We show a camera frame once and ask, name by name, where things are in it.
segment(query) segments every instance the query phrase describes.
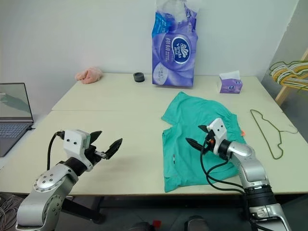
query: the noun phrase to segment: red object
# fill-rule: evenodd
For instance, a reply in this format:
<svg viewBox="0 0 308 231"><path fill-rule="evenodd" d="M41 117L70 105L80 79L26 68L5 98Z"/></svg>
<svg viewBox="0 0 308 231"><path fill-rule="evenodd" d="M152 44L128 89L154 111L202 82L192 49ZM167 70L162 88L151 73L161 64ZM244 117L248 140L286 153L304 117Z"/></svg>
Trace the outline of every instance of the red object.
<svg viewBox="0 0 308 231"><path fill-rule="evenodd" d="M162 225L162 221L161 220L153 220L153 223L152 225L155 227L155 228L160 228L160 226Z"/></svg>

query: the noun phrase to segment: green wire hanger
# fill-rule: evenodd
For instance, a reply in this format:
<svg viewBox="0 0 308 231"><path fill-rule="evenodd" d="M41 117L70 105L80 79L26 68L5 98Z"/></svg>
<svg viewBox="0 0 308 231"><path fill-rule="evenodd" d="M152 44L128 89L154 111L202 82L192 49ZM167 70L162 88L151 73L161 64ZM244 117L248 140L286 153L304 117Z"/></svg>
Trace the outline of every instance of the green wire hanger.
<svg viewBox="0 0 308 231"><path fill-rule="evenodd" d="M274 156L273 151L272 151L271 148L270 148L270 144L269 144L268 140L266 139L266 137L265 137L265 135L264 135L264 132L262 131L262 129L261 129L259 123L257 122L257 119L256 119L256 117L255 117L255 115L254 115L253 112L259 113L259 114L261 115L261 119L263 119L264 121L267 121L270 125L272 125L273 128L275 128L275 129L278 131L278 134L279 134L279 144L277 145L277 147L281 150L281 154L280 154L278 157L275 157L275 156ZM268 148L269 148L269 151L270 151L271 156L272 156L275 160L280 159L280 158L283 156L283 149L280 147L280 145L282 144L281 133L282 133L282 132L288 132L288 133L291 133L291 134L297 134L297 133L298 133L298 130L296 130L296 132L290 132L290 131L282 131L282 130L279 130L279 129L278 129L275 125L273 125L269 120L265 119L265 118L263 117L263 114L260 113L258 110L250 109L250 113L251 113L252 117L254 118L256 124L258 125L259 130L261 131L262 136L263 136L263 138L264 138L265 141L266 141L266 144L268 145Z"/></svg>

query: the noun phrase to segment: green t-shirt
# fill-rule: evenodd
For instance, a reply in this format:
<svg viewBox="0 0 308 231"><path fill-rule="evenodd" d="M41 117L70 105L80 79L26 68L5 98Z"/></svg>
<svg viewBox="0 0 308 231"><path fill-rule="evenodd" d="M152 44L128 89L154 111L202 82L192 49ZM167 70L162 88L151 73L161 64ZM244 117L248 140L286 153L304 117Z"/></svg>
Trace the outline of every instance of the green t-shirt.
<svg viewBox="0 0 308 231"><path fill-rule="evenodd" d="M200 152L192 148L185 138L192 138L203 144L206 134L199 125L209 125L214 119L221 118L227 129L227 139L245 143L236 115L222 104L192 97L180 92L167 108L162 120L170 123L171 128L163 132L165 192L179 186L208 184L201 169ZM203 157L206 170L224 161L212 152ZM228 164L213 170L210 175L223 180L237 174L237 169Z"/></svg>

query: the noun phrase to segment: table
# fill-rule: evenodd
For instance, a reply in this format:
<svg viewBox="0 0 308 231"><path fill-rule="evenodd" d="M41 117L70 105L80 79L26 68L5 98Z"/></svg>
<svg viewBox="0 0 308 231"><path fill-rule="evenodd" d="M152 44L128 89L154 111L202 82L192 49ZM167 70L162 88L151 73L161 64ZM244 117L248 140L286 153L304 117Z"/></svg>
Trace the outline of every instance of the table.
<svg viewBox="0 0 308 231"><path fill-rule="evenodd" d="M181 90L193 96L217 100L238 115L245 139L264 165L275 193L307 193L304 153L308 144L297 134L284 133L283 158L274 160L250 115L250 109L261 111L280 129L294 130L255 77L243 77L240 94L219 94L218 77L196 77L193 89L166 88L151 84L150 76L135 83L132 75L106 74L91 85L76 85L54 106L53 111L23 143L12 160L0 170L3 192L29 193L35 177L46 169L46 156L53 133L60 129L81 129L103 134L94 143L99 150L123 138L118 153L84 173L71 195L161 195L164 193L162 131L170 125L160 119L168 104ZM270 142L278 141L273 129L260 124ZM65 160L62 140L56 139L51 152L51 165ZM239 183L238 177L229 181ZM178 188L168 194L224 194L208 185Z"/></svg>

